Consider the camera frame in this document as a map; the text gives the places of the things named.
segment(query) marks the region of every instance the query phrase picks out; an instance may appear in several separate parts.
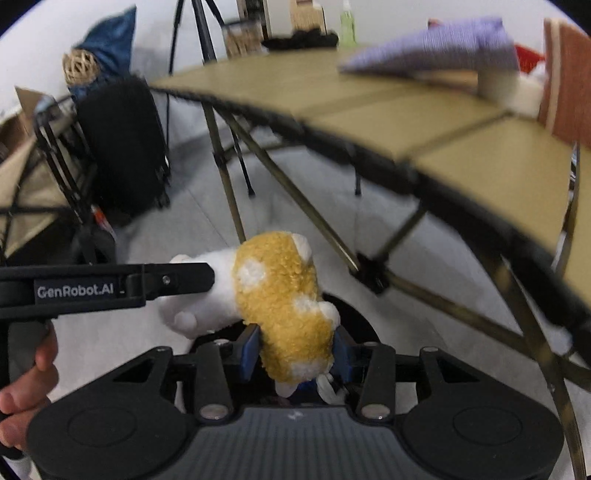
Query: white plush paw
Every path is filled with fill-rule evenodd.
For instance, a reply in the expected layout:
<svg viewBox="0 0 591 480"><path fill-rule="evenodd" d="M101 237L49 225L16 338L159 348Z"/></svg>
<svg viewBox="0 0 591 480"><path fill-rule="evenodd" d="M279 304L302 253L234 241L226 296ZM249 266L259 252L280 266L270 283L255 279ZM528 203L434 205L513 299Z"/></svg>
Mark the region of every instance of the white plush paw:
<svg viewBox="0 0 591 480"><path fill-rule="evenodd" d="M199 336L197 319L191 312L178 312L169 327L173 332L180 333L187 338L193 339Z"/></svg>
<svg viewBox="0 0 591 480"><path fill-rule="evenodd" d="M278 396L283 398L291 397L297 390L297 385L290 385L287 383L275 382L275 392Z"/></svg>
<svg viewBox="0 0 591 480"><path fill-rule="evenodd" d="M333 330L336 330L336 328L340 325L339 311L329 301L321 301L318 303L318 305L322 315L324 315L324 318L330 322Z"/></svg>
<svg viewBox="0 0 591 480"><path fill-rule="evenodd" d="M309 264L312 259L312 247L308 243L308 239L299 233L292 233L291 238L294 241L297 252L300 254L302 263L304 265Z"/></svg>

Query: black bag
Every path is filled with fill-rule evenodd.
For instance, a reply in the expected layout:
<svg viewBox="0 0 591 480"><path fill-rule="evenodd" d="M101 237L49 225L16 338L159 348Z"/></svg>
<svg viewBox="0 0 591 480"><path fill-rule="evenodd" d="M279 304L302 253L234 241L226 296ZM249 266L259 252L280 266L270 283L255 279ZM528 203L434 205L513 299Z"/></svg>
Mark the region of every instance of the black bag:
<svg viewBox="0 0 591 480"><path fill-rule="evenodd" d="M98 166L101 206L130 215L168 206L166 144L146 82L130 76L108 83L81 99L77 113Z"/></svg>

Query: finger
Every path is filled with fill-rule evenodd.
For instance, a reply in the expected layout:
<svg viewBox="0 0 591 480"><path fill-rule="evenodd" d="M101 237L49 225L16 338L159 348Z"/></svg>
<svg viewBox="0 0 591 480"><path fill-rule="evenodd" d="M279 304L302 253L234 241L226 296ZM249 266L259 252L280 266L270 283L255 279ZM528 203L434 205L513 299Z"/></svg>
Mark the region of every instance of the finger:
<svg viewBox="0 0 591 480"><path fill-rule="evenodd" d="M55 388L58 380L59 375L54 365L44 372L37 367L31 368L0 391L0 411L11 414L35 407Z"/></svg>
<svg viewBox="0 0 591 480"><path fill-rule="evenodd" d="M39 410L49 403L49 399L45 397L45 399L35 408L17 413L0 423L0 442L7 447L16 447L19 450L26 450L28 426Z"/></svg>
<svg viewBox="0 0 591 480"><path fill-rule="evenodd" d="M57 336L53 324L49 323L47 336L37 347L35 353L35 364L42 372L49 370L57 357Z"/></svg>

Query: spray bottle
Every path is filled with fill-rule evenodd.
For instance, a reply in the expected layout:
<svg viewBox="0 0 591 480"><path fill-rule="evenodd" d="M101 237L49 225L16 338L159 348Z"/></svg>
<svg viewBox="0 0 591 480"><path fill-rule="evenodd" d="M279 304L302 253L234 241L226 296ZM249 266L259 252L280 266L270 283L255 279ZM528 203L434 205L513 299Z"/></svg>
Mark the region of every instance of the spray bottle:
<svg viewBox="0 0 591 480"><path fill-rule="evenodd" d="M350 0L343 0L343 12L340 15L340 39L341 47L353 47L357 45L355 40L355 19L351 11Z"/></svg>

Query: yellow plush toy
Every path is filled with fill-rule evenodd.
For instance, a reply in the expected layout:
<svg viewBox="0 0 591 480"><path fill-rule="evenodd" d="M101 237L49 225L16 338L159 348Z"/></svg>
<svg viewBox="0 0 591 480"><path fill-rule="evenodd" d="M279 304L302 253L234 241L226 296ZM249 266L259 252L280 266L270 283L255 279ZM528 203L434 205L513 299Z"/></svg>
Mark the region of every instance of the yellow plush toy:
<svg viewBox="0 0 591 480"><path fill-rule="evenodd" d="M206 262L216 279L207 293L160 300L163 321L172 330L196 338L239 318L258 324L262 364L282 397L330 369L340 318L335 306L320 297L305 237L263 233L237 249L181 255L173 262Z"/></svg>

